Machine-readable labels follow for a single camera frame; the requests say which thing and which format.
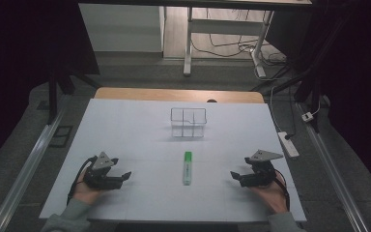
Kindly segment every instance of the white tabletop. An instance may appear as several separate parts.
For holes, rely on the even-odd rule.
[[[173,107],[207,109],[204,137],[171,133]],[[263,103],[91,100],[40,218],[61,214],[81,164],[104,151],[118,158],[108,176],[131,171],[121,189],[103,194],[89,218],[119,221],[253,222],[270,213],[241,188],[230,171],[252,173],[244,162],[258,149],[283,154]],[[185,151],[192,152],[192,182],[183,185]],[[287,180],[291,212],[305,221],[285,159],[273,166]]]

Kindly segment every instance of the white wall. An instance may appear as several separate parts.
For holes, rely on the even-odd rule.
[[[79,7],[95,51],[162,51],[162,7],[101,4]]]

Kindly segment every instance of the power strip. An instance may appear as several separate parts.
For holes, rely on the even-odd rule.
[[[288,156],[290,158],[296,158],[300,154],[298,153],[297,149],[294,146],[294,143],[292,143],[291,139],[286,139],[285,136],[287,135],[286,132],[279,132],[279,140],[281,141],[282,145],[284,146],[285,151],[288,153]]]

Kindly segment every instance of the plug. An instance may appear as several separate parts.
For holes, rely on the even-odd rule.
[[[312,121],[312,119],[313,119],[313,116],[310,112],[302,114],[302,120],[305,121],[306,123],[309,121]]]

